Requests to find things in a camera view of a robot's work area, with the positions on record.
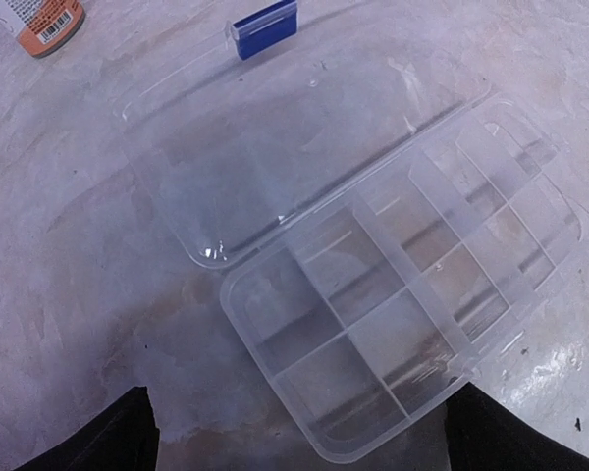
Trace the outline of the clear plastic pill organizer box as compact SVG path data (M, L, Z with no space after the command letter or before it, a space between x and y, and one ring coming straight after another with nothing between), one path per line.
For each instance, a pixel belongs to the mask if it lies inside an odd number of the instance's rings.
M311 446L353 463L462 388L581 225L554 135L401 1L250 1L114 108L127 155Z

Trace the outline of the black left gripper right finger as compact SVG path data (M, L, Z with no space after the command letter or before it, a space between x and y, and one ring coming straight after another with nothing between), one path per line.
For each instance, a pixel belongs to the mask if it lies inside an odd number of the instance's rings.
M589 458L530 427L471 383L446 400L453 470L589 470Z

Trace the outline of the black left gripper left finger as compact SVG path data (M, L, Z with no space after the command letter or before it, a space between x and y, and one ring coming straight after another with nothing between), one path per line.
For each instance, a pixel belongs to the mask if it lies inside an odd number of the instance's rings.
M22 470L154 470L158 427L146 387L133 387Z

